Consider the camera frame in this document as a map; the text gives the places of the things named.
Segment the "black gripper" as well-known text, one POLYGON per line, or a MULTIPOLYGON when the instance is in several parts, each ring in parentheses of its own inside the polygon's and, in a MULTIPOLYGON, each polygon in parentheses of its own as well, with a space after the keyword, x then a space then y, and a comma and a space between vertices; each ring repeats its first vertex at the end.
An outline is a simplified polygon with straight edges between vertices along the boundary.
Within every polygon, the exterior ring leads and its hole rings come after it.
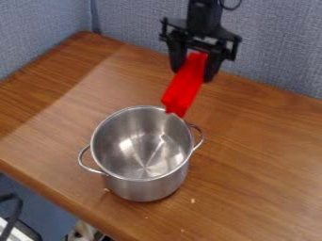
POLYGON ((166 42, 170 65, 177 72, 186 60, 189 49, 208 53, 205 63, 205 82, 217 75, 225 60, 237 58, 242 37, 222 25, 224 11, 236 10, 226 0, 189 0, 185 18, 161 19, 161 41, 166 42))

